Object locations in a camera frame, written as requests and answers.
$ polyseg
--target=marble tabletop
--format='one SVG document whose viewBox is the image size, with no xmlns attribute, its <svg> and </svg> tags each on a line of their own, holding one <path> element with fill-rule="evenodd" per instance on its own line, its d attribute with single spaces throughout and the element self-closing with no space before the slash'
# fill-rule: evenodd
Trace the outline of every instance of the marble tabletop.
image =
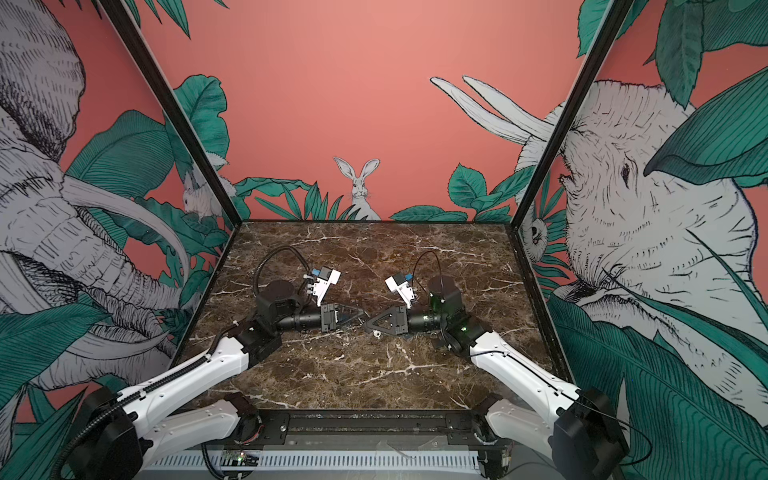
<svg viewBox="0 0 768 480">
<path fill-rule="evenodd" d="M 512 346 L 551 368 L 505 226 L 456 223 L 244 223 L 215 280 L 179 359 L 207 349 L 214 335 L 255 306 L 250 283 L 266 252 L 293 245 L 310 267 L 342 272 L 324 302 L 358 305 L 371 316 L 397 305 L 384 280 L 409 273 L 424 251 L 434 250 L 445 275 L 462 291 L 467 309 Z M 437 274 L 432 255 L 418 276 Z M 297 286 L 303 269 L 290 252 L 275 256 L 260 283 L 285 278 Z M 513 395 L 467 359 L 436 351 L 429 334 L 411 337 L 366 333 L 359 323 L 330 333 L 283 333 L 283 346 L 267 360 L 198 396 L 198 408 L 240 391 L 260 408 L 464 409 L 490 392 Z"/>
</svg>

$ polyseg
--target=black cable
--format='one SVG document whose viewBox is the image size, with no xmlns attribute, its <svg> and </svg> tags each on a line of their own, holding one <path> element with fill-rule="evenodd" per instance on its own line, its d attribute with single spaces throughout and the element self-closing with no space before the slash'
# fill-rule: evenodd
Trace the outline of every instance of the black cable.
<svg viewBox="0 0 768 480">
<path fill-rule="evenodd" d="M 552 470 L 557 470 L 555 467 L 553 467 L 552 465 L 549 465 L 548 463 L 541 463 L 541 462 L 525 462 L 525 463 L 521 463 L 520 465 L 517 465 L 517 466 L 515 466 L 515 467 L 514 467 L 512 470 L 508 470 L 508 471 L 507 471 L 507 473 L 506 473 L 506 475 L 509 475 L 510 473 L 514 472 L 514 471 L 515 471 L 515 470 L 517 470 L 518 468 L 521 468 L 521 467 L 525 467 L 526 465 L 543 465 L 544 467 L 549 467 L 549 468 L 551 468 Z"/>
<path fill-rule="evenodd" d="M 473 357 L 473 356 L 480 356 L 480 355 L 488 355 L 489 353 L 501 353 L 502 355 L 504 355 L 504 356 L 507 356 L 507 352 L 502 352 L 501 350 L 488 350 L 488 351 L 486 351 L 486 352 L 473 353 L 473 354 L 471 354 L 471 355 L 470 355 L 470 357 Z M 564 392 L 561 392 L 561 391 L 560 391 L 560 389 L 558 389 L 558 388 L 556 388 L 555 386 L 553 386 L 553 385 L 552 385 L 550 382 L 548 382 L 548 381 L 547 381 L 547 379 L 545 379 L 543 376 L 539 375 L 539 374 L 538 374 L 537 372 L 535 372 L 535 371 L 534 371 L 534 370 L 533 370 L 531 367 L 529 367 L 529 366 L 525 365 L 523 362 L 521 362 L 520 360 L 516 359 L 514 356 L 509 356 L 509 358 L 513 359 L 514 361 L 516 361 L 516 362 L 517 362 L 517 363 L 519 363 L 520 365 L 524 366 L 524 367 L 525 367 L 525 368 L 526 368 L 526 369 L 527 369 L 527 370 L 528 370 L 530 373 L 533 373 L 535 376 L 537 376 L 537 377 L 538 377 L 538 378 L 539 378 L 539 379 L 540 379 L 542 382 L 544 382 L 544 383 L 545 383 L 545 384 L 546 384 L 548 387 L 552 388 L 552 389 L 553 389 L 555 392 L 558 392 L 558 394 L 559 394 L 559 395 L 562 395 L 562 396 L 564 396 L 566 399 L 569 399 L 569 400 L 571 400 L 573 403 L 575 403 L 575 404 L 577 404 L 577 405 L 583 406 L 583 407 L 584 407 L 584 408 L 586 408 L 586 409 L 589 409 L 589 410 L 591 410 L 591 411 L 593 411 L 593 412 L 599 413 L 600 415 L 602 415 L 602 416 L 604 416 L 604 417 L 608 417 L 609 419 L 613 419 L 613 420 L 616 420 L 616 421 L 617 421 L 617 422 L 619 422 L 620 424 L 622 424 L 622 425 L 626 425 L 627 427 L 629 427 L 629 428 L 633 429 L 635 432 L 637 432 L 637 433 L 639 433 L 640 435 L 642 435 L 642 436 L 643 436 L 643 438 L 645 439 L 645 441 L 646 441 L 646 442 L 648 442 L 648 453 L 646 453 L 646 454 L 643 456 L 643 458 L 641 458 L 641 459 L 639 459 L 639 460 L 635 460 L 635 461 L 633 461 L 633 462 L 629 462 L 629 463 L 620 463 L 620 464 L 619 464 L 619 466 L 621 466 L 621 467 L 628 467 L 629 465 L 636 465 L 636 464 L 638 464 L 638 463 L 640 463 L 640 462 L 644 462 L 644 461 L 648 460 L 648 457 L 650 457 L 650 454 L 651 454 L 651 453 L 653 452 L 653 450 L 654 450 L 654 444 L 653 444 L 653 442 L 652 442 L 652 441 L 651 441 L 651 440 L 648 438 L 648 436 L 647 436 L 647 435 L 645 435 L 645 433 L 643 433 L 643 432 L 642 432 L 640 429 L 638 429 L 638 428 L 636 428 L 636 427 L 633 427 L 632 425 L 630 425 L 629 423 L 625 422 L 624 420 L 621 420 L 621 419 L 617 419 L 616 417 L 614 417 L 614 416 L 612 416 L 612 415 L 608 415 L 607 413 L 603 413 L 603 412 L 601 412 L 600 410 L 597 410 L 597 409 L 593 409 L 593 408 L 592 408 L 592 407 L 590 407 L 589 405 L 585 405 L 584 403 L 581 403 L 581 402 L 579 402 L 578 400 L 571 398 L 570 396 L 566 395 Z"/>
<path fill-rule="evenodd" d="M 203 463 L 205 463 L 205 468 L 208 469 L 208 473 L 210 473 L 214 478 L 217 478 L 218 480 L 224 480 L 225 478 L 232 478 L 232 475 L 225 475 L 223 472 L 219 473 L 214 468 L 214 464 L 210 461 L 210 456 L 208 455 L 208 445 L 206 445 L 205 442 L 200 444 L 200 452 L 203 454 Z M 235 475 L 234 478 L 246 478 L 248 475 L 253 473 L 253 470 L 249 470 L 247 473 L 238 472 L 238 475 Z"/>
<path fill-rule="evenodd" d="M 151 383 L 150 385 L 144 387 L 142 390 L 132 393 L 122 400 L 118 400 L 118 402 L 115 403 L 112 407 L 105 410 L 95 419 L 88 422 L 88 424 L 75 437 L 73 437 L 72 440 L 70 440 L 70 442 L 64 446 L 64 448 L 61 449 L 61 451 L 58 454 L 58 457 L 56 458 L 56 461 L 53 464 L 53 469 L 51 470 L 51 476 L 49 478 L 51 480 L 61 480 L 61 469 L 64 467 L 64 463 L 67 462 L 67 458 L 69 458 L 69 455 L 72 454 L 72 452 L 85 440 L 85 437 L 87 437 L 93 431 L 93 429 L 95 429 L 100 423 L 102 423 L 105 419 L 109 418 L 117 410 L 122 408 L 123 405 L 133 402 L 134 400 L 140 399 L 142 397 L 142 393 L 147 394 L 149 392 L 153 392 L 154 390 L 159 389 L 161 386 L 169 382 L 173 382 L 175 379 L 183 375 L 186 375 L 187 373 L 196 369 L 198 366 L 206 363 L 210 358 L 210 355 L 213 355 L 214 351 L 219 346 L 219 341 L 221 340 L 221 336 L 224 333 L 232 330 L 232 328 L 234 327 L 235 326 L 232 326 L 228 329 L 225 329 L 219 332 L 218 335 L 216 335 L 216 338 L 214 339 L 213 344 L 208 349 L 208 352 L 206 355 L 201 356 L 199 359 L 185 366 L 183 369 L 178 370 L 177 372 L 173 372 L 170 375 L 167 375 L 157 380 L 156 382 Z"/>
<path fill-rule="evenodd" d="M 310 266 L 306 262 L 306 260 L 304 260 L 304 257 L 302 257 L 301 253 L 299 253 L 298 250 L 296 250 L 295 248 L 293 248 L 290 245 L 283 245 L 282 247 L 277 247 L 276 249 L 271 250 L 270 252 L 268 252 L 264 256 L 264 258 L 261 260 L 261 262 L 259 262 L 259 265 L 256 267 L 256 269 L 253 271 L 253 279 L 251 280 L 251 284 L 250 284 L 251 290 L 253 291 L 253 296 L 256 296 L 256 295 L 259 294 L 259 276 L 261 275 L 261 270 L 264 268 L 266 263 L 269 262 L 270 259 L 272 257 L 274 257 L 275 255 L 277 255 L 278 253 L 286 251 L 286 250 L 290 250 L 290 252 L 293 253 L 293 255 L 296 256 L 297 259 L 299 259 L 299 261 L 301 262 L 301 265 L 306 270 L 306 274 L 307 275 L 310 274 Z"/>
<path fill-rule="evenodd" d="M 419 255 L 419 258 L 416 259 L 416 263 L 413 264 L 413 272 L 411 273 L 411 281 L 413 283 L 417 283 L 416 280 L 416 268 L 419 266 L 419 261 L 422 259 L 423 256 L 425 256 L 427 253 L 431 253 L 435 256 L 435 260 L 437 260 L 437 271 L 438 275 L 440 276 L 440 300 L 443 301 L 445 299 L 445 296 L 443 295 L 443 288 L 442 288 L 442 268 L 440 267 L 440 257 L 437 256 L 437 253 L 434 250 L 427 250 L 421 255 Z M 422 288 L 422 290 L 426 290 L 424 286 L 419 283 L 419 286 Z M 421 303 L 419 299 L 416 299 L 417 302 L 419 302 L 419 305 L 426 305 L 426 303 Z"/>
<path fill-rule="evenodd" d="M 208 446 L 205 444 L 205 442 L 200 444 L 200 451 L 203 454 L 203 463 L 205 463 L 205 468 L 208 469 L 208 473 L 210 473 L 213 477 L 218 478 L 219 480 L 224 480 L 224 475 L 217 472 L 214 469 L 214 465 L 210 462 L 210 456 L 208 455 Z"/>
</svg>

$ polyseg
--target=white ventilation grille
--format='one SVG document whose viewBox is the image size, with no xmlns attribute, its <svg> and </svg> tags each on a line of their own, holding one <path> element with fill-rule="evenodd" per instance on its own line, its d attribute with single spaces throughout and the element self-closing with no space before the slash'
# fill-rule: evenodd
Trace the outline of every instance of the white ventilation grille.
<svg viewBox="0 0 768 480">
<path fill-rule="evenodd" d="M 248 455 L 259 458 L 256 470 L 439 470 L 442 472 L 480 472 L 477 452 L 421 452 L 421 451 L 327 451 L 327 450 L 272 450 L 252 451 Z M 214 465 L 221 463 L 221 452 L 210 452 Z M 169 455 L 148 470 L 200 470 L 205 468 L 199 452 L 185 451 Z M 253 470 L 253 467 L 225 465 L 227 471 Z"/>
</svg>

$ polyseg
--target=painted rabbit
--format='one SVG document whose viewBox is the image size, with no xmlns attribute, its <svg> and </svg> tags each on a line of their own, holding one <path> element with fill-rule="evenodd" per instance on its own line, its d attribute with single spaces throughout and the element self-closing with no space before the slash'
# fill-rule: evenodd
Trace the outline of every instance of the painted rabbit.
<svg viewBox="0 0 768 480">
<path fill-rule="evenodd" d="M 336 164 L 339 165 L 339 170 L 341 170 L 341 173 L 352 181 L 351 211 L 353 212 L 359 209 L 357 215 L 355 215 L 355 220 L 381 220 L 381 217 L 376 215 L 376 212 L 373 211 L 371 206 L 368 205 L 368 200 L 366 200 L 368 197 L 366 177 L 372 174 L 373 171 L 379 167 L 379 160 L 374 158 L 373 160 L 366 162 L 366 164 L 362 167 L 362 172 L 360 172 L 359 177 L 355 175 L 355 169 L 352 168 L 352 165 L 346 163 L 344 160 L 338 157 L 334 157 L 333 160 L 335 160 Z"/>
</svg>

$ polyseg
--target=black metal bracket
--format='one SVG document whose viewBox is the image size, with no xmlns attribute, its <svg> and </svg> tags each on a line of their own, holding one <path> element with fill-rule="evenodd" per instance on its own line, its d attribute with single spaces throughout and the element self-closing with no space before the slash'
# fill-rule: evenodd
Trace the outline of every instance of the black metal bracket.
<svg viewBox="0 0 768 480">
<path fill-rule="evenodd" d="M 389 328 L 377 325 L 384 319 L 389 321 Z M 408 333 L 408 308 L 405 305 L 393 306 L 366 321 L 362 327 L 366 332 L 377 330 L 387 335 L 405 335 Z"/>
</svg>

